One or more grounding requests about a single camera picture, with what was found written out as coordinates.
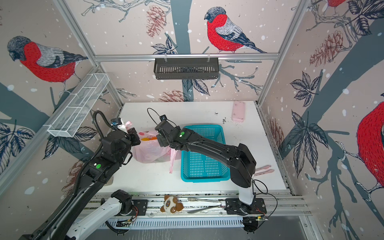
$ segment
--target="red bird illustration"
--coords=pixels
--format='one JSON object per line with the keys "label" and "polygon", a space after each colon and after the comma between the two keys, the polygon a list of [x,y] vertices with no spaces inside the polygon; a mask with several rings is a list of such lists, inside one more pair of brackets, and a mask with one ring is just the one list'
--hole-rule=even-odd
{"label": "red bird illustration", "polygon": [[360,159],[376,178],[377,184],[371,190],[367,190],[359,182],[355,183],[367,192],[368,198],[364,200],[370,202],[371,193],[384,188],[384,102],[381,102],[361,120],[357,131],[357,139],[358,154],[345,151],[344,145],[341,142],[337,143],[341,144],[344,154]]}
{"label": "red bird illustration", "polygon": [[326,0],[326,2],[328,3],[328,7],[334,7],[335,13],[333,15],[338,14],[338,12],[336,12],[336,7],[339,6],[340,4],[342,4],[345,1],[346,0]]}
{"label": "red bird illustration", "polygon": [[68,92],[65,81],[72,75],[79,62],[88,59],[79,54],[63,51],[60,48],[47,47],[32,42],[24,36],[17,36],[8,42],[8,51],[12,60],[19,59],[35,76],[47,82],[61,82]]}
{"label": "red bird illustration", "polygon": [[233,53],[241,48],[251,48],[260,53],[265,53],[250,41],[243,30],[236,26],[227,16],[224,8],[213,7],[207,11],[204,19],[208,26],[208,39],[218,48],[218,52],[232,51]]}

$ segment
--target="gray floor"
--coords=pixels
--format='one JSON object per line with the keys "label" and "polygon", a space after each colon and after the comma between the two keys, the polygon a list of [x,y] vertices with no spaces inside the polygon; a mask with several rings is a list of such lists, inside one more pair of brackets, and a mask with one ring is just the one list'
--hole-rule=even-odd
{"label": "gray floor", "polygon": [[272,217],[255,234],[242,228],[177,228],[160,230],[130,230],[116,236],[109,229],[96,230],[87,240],[306,240],[299,217]]}

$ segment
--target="bird wallpaper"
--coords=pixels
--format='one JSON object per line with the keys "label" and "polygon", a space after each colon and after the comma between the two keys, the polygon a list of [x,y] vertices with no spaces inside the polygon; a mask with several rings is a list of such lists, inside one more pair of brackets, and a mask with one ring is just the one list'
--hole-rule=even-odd
{"label": "bird wallpaper", "polygon": [[[2,178],[92,65],[52,0],[1,1],[0,6]],[[124,88],[118,92],[122,98],[129,94]],[[118,107],[107,90],[95,110],[116,116]],[[32,232],[71,193],[79,167],[99,145],[90,114],[73,138],[43,139],[0,196],[0,212],[7,219],[0,225],[0,239]]]}
{"label": "bird wallpaper", "polygon": [[[98,55],[276,53],[297,2],[73,0],[68,5]],[[174,90],[182,92],[183,101],[257,100],[272,64],[220,61],[218,79],[161,82],[151,77],[153,63],[102,63],[116,76],[117,88],[129,88],[136,96],[127,96],[125,102],[164,101],[163,93]],[[149,88],[143,88],[143,82]]]}
{"label": "bird wallpaper", "polygon": [[262,103],[324,239],[384,235],[383,18],[382,0],[311,0]]}

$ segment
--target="blue plastic basket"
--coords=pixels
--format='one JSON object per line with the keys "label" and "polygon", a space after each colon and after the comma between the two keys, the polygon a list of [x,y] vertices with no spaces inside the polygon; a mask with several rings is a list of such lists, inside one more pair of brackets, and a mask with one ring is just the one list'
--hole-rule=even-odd
{"label": "blue plastic basket", "polygon": [[[223,128],[220,125],[185,126],[196,133],[225,144]],[[230,171],[221,162],[196,152],[181,153],[181,179],[184,182],[219,182],[230,179]]]}

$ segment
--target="plush toy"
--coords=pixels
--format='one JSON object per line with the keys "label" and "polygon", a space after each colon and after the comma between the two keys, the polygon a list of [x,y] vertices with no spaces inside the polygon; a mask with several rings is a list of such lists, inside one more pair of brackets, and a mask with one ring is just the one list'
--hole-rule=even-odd
{"label": "plush toy", "polygon": [[183,210],[184,206],[181,202],[177,202],[177,197],[165,195],[164,205],[160,208],[161,212],[175,213],[176,211]]}

